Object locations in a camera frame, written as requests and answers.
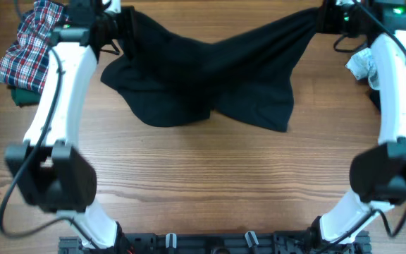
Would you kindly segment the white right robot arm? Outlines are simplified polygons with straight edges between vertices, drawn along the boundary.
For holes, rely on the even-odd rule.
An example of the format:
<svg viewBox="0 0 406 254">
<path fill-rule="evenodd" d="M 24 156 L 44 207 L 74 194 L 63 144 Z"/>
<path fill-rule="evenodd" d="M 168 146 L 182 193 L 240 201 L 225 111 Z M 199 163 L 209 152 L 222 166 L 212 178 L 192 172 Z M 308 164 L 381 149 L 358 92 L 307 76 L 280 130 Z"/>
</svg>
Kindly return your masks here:
<svg viewBox="0 0 406 254">
<path fill-rule="evenodd" d="M 376 64 L 381 112 L 377 146 L 353 159 L 349 191 L 308 231 L 308 244 L 325 251 L 354 242 L 375 218 L 398 205 L 406 207 L 406 1 L 325 0 L 316 30 L 366 37 Z M 406 208 L 387 234 L 397 236 L 405 222 Z"/>
</svg>

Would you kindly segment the black t-shirt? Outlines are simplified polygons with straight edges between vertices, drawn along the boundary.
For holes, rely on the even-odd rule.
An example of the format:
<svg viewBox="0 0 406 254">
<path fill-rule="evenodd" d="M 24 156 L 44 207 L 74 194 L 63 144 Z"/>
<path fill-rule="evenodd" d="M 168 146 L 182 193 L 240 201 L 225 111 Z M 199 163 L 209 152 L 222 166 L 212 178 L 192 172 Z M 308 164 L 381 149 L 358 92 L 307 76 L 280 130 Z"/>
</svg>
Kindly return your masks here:
<svg viewBox="0 0 406 254">
<path fill-rule="evenodd" d="M 316 8 L 216 43 L 177 35 L 136 13 L 135 53 L 121 56 L 101 81 L 155 127 L 206 120 L 212 111 L 284 132 L 293 112 L 294 67 L 316 32 Z"/>
</svg>

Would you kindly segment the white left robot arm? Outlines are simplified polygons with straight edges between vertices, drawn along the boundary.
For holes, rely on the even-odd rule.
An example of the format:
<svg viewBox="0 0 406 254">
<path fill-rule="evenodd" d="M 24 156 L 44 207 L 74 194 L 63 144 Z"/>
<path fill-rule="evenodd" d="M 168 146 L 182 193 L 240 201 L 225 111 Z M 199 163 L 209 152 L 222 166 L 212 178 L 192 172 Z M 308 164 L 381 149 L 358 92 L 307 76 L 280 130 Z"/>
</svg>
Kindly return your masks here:
<svg viewBox="0 0 406 254">
<path fill-rule="evenodd" d="M 135 9 L 119 1 L 72 1 L 68 20 L 47 34 L 49 69 L 35 117 L 19 145 L 6 149 L 11 189 L 66 222 L 81 253 L 132 253 L 120 224 L 97 200 L 97 175 L 78 151 L 83 103 L 102 48 L 135 51 Z"/>
</svg>

